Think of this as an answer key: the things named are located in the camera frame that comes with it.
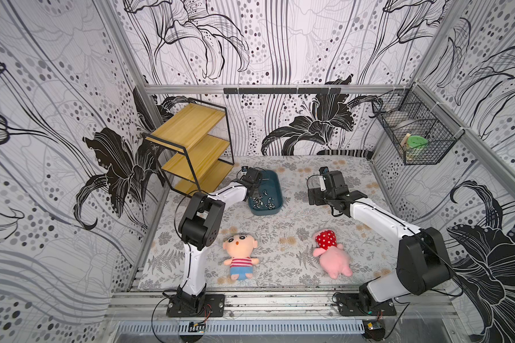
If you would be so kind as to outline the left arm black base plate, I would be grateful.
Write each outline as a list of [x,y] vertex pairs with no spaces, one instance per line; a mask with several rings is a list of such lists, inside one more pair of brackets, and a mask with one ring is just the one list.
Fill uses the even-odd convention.
[[176,294],[167,306],[167,316],[173,318],[216,318],[222,317],[225,309],[224,294],[189,296]]

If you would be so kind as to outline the boy plush doll striped shirt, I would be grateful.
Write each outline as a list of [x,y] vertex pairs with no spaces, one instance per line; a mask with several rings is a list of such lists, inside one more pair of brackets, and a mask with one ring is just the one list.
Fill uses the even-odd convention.
[[223,242],[223,249],[229,258],[223,262],[230,268],[230,278],[233,281],[250,280],[254,275],[254,266],[259,264],[258,258],[252,258],[253,251],[258,247],[258,241],[248,234],[236,234]]

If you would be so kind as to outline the green round lid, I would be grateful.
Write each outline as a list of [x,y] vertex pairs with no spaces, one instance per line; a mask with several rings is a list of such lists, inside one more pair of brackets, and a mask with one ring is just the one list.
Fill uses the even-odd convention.
[[406,144],[410,149],[421,149],[429,144],[429,140],[421,136],[411,135],[407,139]]

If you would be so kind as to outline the wooden shelf black metal frame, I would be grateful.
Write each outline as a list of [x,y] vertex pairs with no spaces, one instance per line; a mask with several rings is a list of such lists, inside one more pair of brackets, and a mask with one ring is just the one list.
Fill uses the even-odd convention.
[[227,108],[189,98],[188,105],[143,137],[174,153],[162,166],[178,194],[211,193],[235,165]]

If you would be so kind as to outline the pink plush toy red hat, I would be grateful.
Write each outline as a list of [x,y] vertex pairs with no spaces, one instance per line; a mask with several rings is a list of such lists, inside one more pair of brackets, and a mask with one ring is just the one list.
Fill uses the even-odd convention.
[[338,243],[333,230],[321,230],[313,235],[316,247],[313,256],[318,258],[323,271],[333,280],[341,275],[351,277],[350,257],[341,243]]

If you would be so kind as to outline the pile of silver wing nuts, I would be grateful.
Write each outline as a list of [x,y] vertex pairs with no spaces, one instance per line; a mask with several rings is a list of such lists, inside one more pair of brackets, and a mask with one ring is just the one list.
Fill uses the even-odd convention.
[[250,208],[259,212],[277,210],[279,208],[278,200],[274,187],[261,187],[252,197]]

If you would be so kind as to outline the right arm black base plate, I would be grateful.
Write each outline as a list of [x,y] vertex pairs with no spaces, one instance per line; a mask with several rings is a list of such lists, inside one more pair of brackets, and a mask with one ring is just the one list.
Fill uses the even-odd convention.
[[340,293],[333,295],[333,303],[338,309],[340,316],[395,316],[396,308],[391,300],[376,302],[368,298],[366,294]]

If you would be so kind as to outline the black wall rail bar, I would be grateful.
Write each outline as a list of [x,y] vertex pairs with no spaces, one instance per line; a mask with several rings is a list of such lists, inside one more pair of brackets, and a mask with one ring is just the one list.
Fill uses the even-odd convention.
[[340,94],[340,87],[226,87],[223,94]]

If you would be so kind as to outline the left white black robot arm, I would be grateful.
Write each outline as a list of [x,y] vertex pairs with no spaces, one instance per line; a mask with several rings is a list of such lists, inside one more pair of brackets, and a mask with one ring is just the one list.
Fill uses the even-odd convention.
[[247,201],[262,180],[262,171],[250,167],[242,177],[216,192],[208,194],[198,191],[191,196],[177,225],[185,249],[184,274],[180,282],[183,293],[196,297],[205,291],[207,250],[219,234],[224,211],[233,204]]

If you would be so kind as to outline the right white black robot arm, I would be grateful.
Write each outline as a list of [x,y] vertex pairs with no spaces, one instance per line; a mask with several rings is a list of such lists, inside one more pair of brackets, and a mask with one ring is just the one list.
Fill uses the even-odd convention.
[[456,276],[439,230],[423,229],[382,209],[367,195],[350,191],[340,171],[321,167],[320,187],[308,188],[310,205],[330,207],[334,217],[346,216],[380,234],[398,249],[396,271],[359,287],[361,308],[407,294],[420,295]]

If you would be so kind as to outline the teal plastic storage box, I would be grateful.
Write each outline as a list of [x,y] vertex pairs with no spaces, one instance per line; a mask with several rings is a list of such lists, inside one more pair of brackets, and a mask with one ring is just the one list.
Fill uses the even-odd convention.
[[273,170],[262,170],[262,180],[258,189],[248,200],[250,211],[256,216],[279,213],[283,207],[283,195],[278,175]]

